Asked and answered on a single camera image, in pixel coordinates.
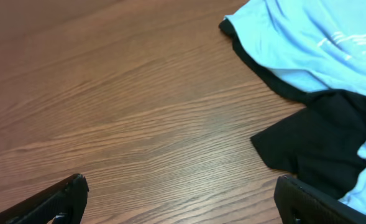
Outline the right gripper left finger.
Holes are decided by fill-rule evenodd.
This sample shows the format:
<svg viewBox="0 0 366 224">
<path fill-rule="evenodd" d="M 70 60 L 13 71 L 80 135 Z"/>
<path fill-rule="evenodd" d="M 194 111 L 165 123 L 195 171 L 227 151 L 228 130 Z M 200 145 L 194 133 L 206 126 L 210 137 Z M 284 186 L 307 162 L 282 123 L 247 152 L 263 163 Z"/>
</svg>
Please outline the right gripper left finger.
<svg viewBox="0 0 366 224">
<path fill-rule="evenodd" d="M 80 224 L 88 192 L 85 176 L 73 174 L 0 212 L 0 224 Z"/>
</svg>

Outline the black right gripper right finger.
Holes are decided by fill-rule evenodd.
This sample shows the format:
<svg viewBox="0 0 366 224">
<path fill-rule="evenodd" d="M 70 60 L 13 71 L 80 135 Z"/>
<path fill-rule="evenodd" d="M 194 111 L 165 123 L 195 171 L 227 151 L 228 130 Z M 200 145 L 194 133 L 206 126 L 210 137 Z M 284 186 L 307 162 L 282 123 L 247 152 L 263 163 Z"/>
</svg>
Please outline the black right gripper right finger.
<svg viewBox="0 0 366 224">
<path fill-rule="evenodd" d="M 283 224 L 366 224 L 366 215 L 290 175 L 279 176 L 273 198 Z"/>
</svg>

